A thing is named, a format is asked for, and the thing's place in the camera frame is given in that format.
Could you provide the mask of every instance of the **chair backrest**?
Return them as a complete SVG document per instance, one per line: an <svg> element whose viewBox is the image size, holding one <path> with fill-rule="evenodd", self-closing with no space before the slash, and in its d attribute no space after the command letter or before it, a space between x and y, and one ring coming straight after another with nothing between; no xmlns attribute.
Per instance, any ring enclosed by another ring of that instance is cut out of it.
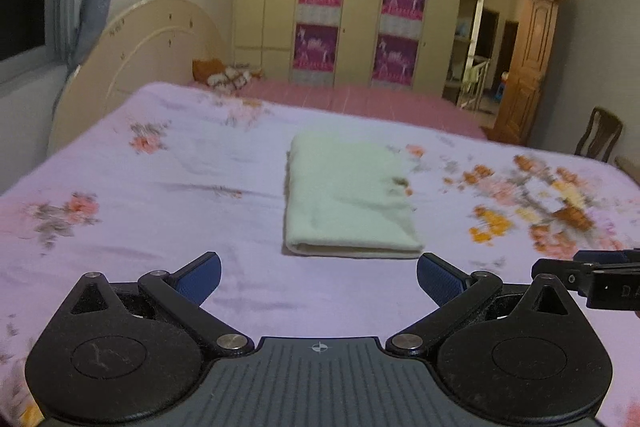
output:
<svg viewBox="0 0 640 427"><path fill-rule="evenodd" d="M596 132L587 147L586 154L582 154L584 144L587 143L587 140L591 136L596 116L598 117ZM582 138L580 138L574 154L577 156L586 156L587 158L596 158L607 145L607 142L609 142L609 146L602 156L603 162L609 161L609 155L611 154L613 146L618 141L618 138L620 138L622 128L623 124L620 121L620 118L615 114L602 107L594 107L593 111L591 111L591 118L589 119L587 131L585 131Z"/></svg>

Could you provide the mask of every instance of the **light green towel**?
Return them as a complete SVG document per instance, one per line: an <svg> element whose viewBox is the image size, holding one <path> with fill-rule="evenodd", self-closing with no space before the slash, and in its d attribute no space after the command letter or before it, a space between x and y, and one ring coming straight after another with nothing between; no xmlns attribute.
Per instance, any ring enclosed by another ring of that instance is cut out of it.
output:
<svg viewBox="0 0 640 427"><path fill-rule="evenodd" d="M304 255L410 259L422 253L398 156L304 132L291 143L285 243Z"/></svg>

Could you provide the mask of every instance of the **orange flower pattern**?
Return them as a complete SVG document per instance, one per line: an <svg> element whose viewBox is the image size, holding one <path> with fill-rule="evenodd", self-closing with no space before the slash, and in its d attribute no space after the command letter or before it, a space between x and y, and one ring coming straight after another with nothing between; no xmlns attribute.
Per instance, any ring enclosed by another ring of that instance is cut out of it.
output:
<svg viewBox="0 0 640 427"><path fill-rule="evenodd" d="M478 164L458 179L443 178L447 187L468 187L492 202L474 209L479 224L469 234L475 243L492 246L494 238L516 228L512 219L518 219L524 221L534 248L542 255L570 259L580 248L624 248L609 214L593 199L587 180L564 167L553 171L534 156L515 155L513 164L515 169L507 174Z"/></svg>
<svg viewBox="0 0 640 427"><path fill-rule="evenodd" d="M260 100L255 100L254 98L242 98L242 105L246 105L248 107L262 107L262 102Z"/></svg>
<svg viewBox="0 0 640 427"><path fill-rule="evenodd" d="M166 136L165 129L169 127L168 123L135 123L131 125L131 130L135 133L133 140L129 145L133 147L136 154L142 152L153 154L159 150L166 150L166 146L162 143L161 138Z"/></svg>
<svg viewBox="0 0 640 427"><path fill-rule="evenodd" d="M422 158L424 156L424 149L419 145L407 145L407 151L410 155L415 156L416 158Z"/></svg>

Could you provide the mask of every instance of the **headboard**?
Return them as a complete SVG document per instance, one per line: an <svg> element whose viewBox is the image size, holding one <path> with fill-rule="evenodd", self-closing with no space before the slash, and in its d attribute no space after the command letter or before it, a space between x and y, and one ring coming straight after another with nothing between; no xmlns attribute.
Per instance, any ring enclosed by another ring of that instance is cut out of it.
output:
<svg viewBox="0 0 640 427"><path fill-rule="evenodd" d="M191 61L227 60L211 18L187 0L145 0L117 17L66 83L49 136L48 155L75 140L150 82L186 85Z"/></svg>

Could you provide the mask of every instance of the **brown wooden door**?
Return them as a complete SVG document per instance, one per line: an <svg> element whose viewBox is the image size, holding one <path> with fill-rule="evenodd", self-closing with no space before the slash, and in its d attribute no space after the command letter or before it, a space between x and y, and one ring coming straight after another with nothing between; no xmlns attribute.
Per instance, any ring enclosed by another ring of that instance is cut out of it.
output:
<svg viewBox="0 0 640 427"><path fill-rule="evenodd" d="M556 29L558 4L526 0L511 58L509 80L489 138L524 145L538 110L540 91Z"/></svg>

